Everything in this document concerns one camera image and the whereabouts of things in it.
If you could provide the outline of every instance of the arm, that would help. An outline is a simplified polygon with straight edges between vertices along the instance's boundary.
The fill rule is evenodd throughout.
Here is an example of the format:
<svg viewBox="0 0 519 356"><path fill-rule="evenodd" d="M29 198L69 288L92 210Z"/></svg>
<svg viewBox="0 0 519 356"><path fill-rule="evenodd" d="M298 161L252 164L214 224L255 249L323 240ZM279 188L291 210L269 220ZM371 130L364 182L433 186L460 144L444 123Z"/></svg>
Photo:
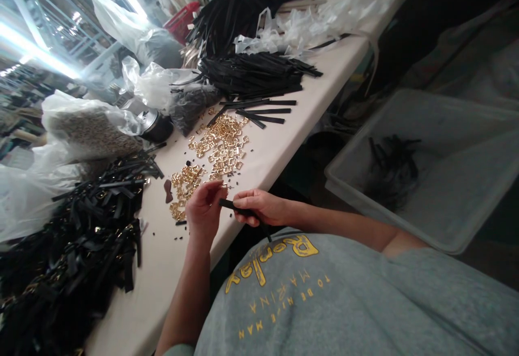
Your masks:
<svg viewBox="0 0 519 356"><path fill-rule="evenodd" d="M236 195L234 205L252 209L267 224L292 226L307 233L327 233L358 241L365 246L394 257L414 248L428 247L412 234L392 225L358 214L322 209L305 203L282 199L262 190L249 190ZM237 214L238 221L258 226L254 217Z"/></svg>
<svg viewBox="0 0 519 356"><path fill-rule="evenodd" d="M162 356L177 344L195 346L209 313L209 251L222 209L218 201L227 196L227 190L221 188L222 183L219 180L200 186L186 207L191 236L156 356Z"/></svg>
<svg viewBox="0 0 519 356"><path fill-rule="evenodd" d="M292 217L288 226L308 233L346 237L386 256L394 257L412 248L428 246L409 232L359 214L322 209L295 201L290 201L288 207Z"/></svg>

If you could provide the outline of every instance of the left hand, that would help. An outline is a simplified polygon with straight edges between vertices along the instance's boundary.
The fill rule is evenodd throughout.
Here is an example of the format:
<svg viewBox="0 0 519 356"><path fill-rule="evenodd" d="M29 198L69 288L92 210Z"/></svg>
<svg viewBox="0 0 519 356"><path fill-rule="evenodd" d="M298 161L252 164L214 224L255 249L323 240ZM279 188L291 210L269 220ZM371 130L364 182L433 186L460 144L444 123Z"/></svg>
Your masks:
<svg viewBox="0 0 519 356"><path fill-rule="evenodd" d="M200 185L185 207L191 239L203 248L211 249L220 221L222 207L218 201L227 197L223 180L212 180Z"/></svg>

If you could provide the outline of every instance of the metal lid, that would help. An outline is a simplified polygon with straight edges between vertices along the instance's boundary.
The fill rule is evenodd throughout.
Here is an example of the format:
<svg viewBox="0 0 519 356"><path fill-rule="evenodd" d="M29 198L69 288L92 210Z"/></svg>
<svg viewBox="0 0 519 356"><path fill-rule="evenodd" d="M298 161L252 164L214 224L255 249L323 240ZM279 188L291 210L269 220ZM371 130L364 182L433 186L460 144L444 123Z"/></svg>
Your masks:
<svg viewBox="0 0 519 356"><path fill-rule="evenodd" d="M139 114L139 118L142 120L142 128L144 132L152 130L159 118L157 109L149 109Z"/></svg>

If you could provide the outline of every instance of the gray t-shirt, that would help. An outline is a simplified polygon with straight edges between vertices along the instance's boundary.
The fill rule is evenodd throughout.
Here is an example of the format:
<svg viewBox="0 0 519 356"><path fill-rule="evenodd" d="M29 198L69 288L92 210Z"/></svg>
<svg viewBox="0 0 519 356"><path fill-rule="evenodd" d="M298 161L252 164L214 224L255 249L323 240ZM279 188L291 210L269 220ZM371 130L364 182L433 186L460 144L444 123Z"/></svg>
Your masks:
<svg viewBox="0 0 519 356"><path fill-rule="evenodd" d="M222 286L172 355L519 354L519 293L431 248L388 259L285 229Z"/></svg>

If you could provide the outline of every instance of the hand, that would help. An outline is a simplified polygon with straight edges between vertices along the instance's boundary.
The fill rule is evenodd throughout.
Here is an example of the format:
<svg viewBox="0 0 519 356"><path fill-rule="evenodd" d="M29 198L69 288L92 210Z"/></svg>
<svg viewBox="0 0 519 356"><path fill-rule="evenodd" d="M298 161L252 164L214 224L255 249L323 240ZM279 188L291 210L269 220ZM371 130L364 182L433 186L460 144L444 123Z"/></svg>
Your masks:
<svg viewBox="0 0 519 356"><path fill-rule="evenodd" d="M232 201L240 209L253 210L261 221L272 226L283 226L289 223L291 201L273 196L263 190L253 189L239 192ZM234 212L239 222L247 223L252 227L260 223L255 217L245 217Z"/></svg>
<svg viewBox="0 0 519 356"><path fill-rule="evenodd" d="M191 239L208 250L211 249L220 221L222 207L218 201L227 197L223 180L212 180L201 184L192 194L185 207Z"/></svg>

